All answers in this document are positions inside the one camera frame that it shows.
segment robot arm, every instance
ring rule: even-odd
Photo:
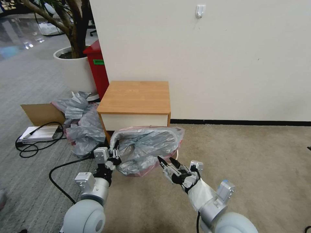
[[[111,175],[121,163],[119,151],[107,147],[94,150],[96,173],[80,172],[75,182],[81,190],[81,201],[66,212],[61,233],[100,233],[105,225],[104,207],[111,185]]]
[[[158,157],[164,175],[171,183],[181,185],[188,194],[193,208],[201,216],[201,228],[205,233],[258,233],[255,226],[243,215],[226,213],[228,201],[235,186],[227,180],[214,191],[200,176],[203,163],[191,161],[189,168],[170,158],[172,164]]]

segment cardboard box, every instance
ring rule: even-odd
[[[65,116],[53,104],[21,105],[34,126],[41,126],[51,121],[64,123]]]

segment wooden side table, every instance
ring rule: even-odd
[[[134,126],[169,126],[168,82],[112,81],[97,112],[108,142],[108,131]]]

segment red mailbox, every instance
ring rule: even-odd
[[[103,55],[101,54],[99,41],[95,41],[91,46],[87,47],[83,51],[83,53],[87,55],[97,92],[101,100],[109,86],[109,81],[106,73]]]

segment green label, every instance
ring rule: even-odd
[[[104,65],[104,60],[100,60],[100,59],[93,59],[93,63],[94,65]]]

